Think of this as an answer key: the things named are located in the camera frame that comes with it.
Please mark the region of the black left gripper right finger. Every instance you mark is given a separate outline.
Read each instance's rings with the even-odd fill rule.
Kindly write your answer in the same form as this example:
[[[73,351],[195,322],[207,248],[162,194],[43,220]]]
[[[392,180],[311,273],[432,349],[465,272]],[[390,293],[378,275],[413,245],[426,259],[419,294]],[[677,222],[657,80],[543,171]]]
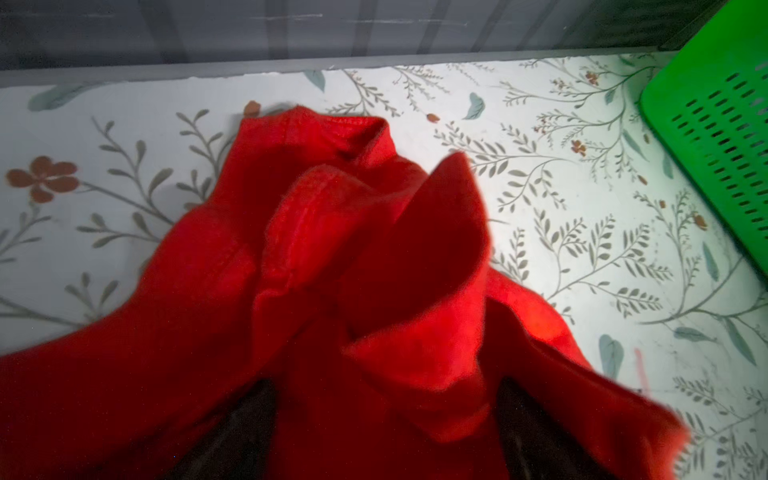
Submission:
[[[495,418],[512,479],[614,477],[511,378],[499,384]]]

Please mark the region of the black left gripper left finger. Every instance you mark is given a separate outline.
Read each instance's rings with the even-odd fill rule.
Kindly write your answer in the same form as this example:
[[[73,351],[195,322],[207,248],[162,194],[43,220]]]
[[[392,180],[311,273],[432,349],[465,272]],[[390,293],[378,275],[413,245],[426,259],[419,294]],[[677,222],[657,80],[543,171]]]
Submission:
[[[172,480],[263,479],[277,412],[277,391],[257,382],[225,418],[166,475]]]

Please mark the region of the red t-shirt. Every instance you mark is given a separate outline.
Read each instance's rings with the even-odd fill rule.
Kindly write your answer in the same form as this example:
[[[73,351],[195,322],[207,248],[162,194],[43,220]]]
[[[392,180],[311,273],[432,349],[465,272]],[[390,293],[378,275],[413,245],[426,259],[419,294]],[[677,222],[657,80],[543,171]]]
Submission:
[[[597,373],[490,256],[464,154],[426,172],[380,118],[246,117],[122,307],[2,357],[1,475],[167,478],[268,380],[264,479],[512,479],[508,377],[612,479],[672,478],[678,417]]]

